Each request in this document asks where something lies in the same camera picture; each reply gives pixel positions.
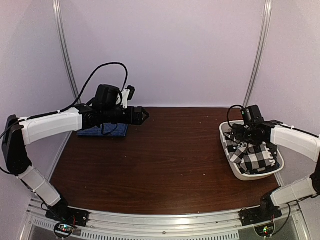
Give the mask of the black white checked shirt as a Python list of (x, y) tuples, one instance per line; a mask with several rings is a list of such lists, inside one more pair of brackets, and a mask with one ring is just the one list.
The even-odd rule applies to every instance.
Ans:
[(235, 164), (241, 174), (258, 175), (273, 172), (280, 168), (278, 147), (272, 143), (252, 145), (234, 140), (232, 132), (222, 134), (227, 159)]

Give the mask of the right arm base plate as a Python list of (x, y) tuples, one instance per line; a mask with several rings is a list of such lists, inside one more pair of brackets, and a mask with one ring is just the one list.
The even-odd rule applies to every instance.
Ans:
[(264, 211), (260, 206), (242, 208), (238, 213), (242, 226), (256, 225), (282, 216), (282, 212), (279, 208), (272, 209), (271, 211)]

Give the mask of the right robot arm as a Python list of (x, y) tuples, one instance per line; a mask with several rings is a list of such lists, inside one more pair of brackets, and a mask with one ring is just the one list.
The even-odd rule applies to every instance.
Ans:
[(319, 196), (320, 137), (294, 126), (285, 125), (277, 120), (265, 120), (257, 105), (248, 107), (231, 106), (231, 108), (235, 107), (240, 108), (243, 125), (231, 123), (229, 118), (227, 118), (227, 123), (235, 135), (240, 137), (240, 140), (252, 145), (266, 143), (285, 147), (316, 163), (314, 173), (310, 176), (265, 194), (256, 210), (258, 219), (261, 221), (268, 220), (281, 205)]

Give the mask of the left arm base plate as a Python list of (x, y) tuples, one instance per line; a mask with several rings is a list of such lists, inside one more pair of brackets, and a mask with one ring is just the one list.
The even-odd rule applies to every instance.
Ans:
[(51, 207), (46, 211), (45, 217), (71, 226), (86, 227), (89, 212), (72, 207), (67, 207), (66, 209), (57, 211)]

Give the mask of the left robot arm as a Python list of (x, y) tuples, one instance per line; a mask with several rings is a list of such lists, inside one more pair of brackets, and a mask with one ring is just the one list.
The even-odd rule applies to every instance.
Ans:
[(105, 123), (141, 126), (150, 115), (143, 107), (128, 105), (134, 93), (133, 86), (120, 90), (101, 84), (88, 104), (76, 104), (67, 110), (38, 117), (9, 116), (1, 136), (5, 173), (16, 176), (30, 187), (52, 208), (53, 215), (61, 222), (69, 221), (72, 218), (71, 209), (55, 187), (33, 166), (26, 146), (58, 134), (87, 130)]

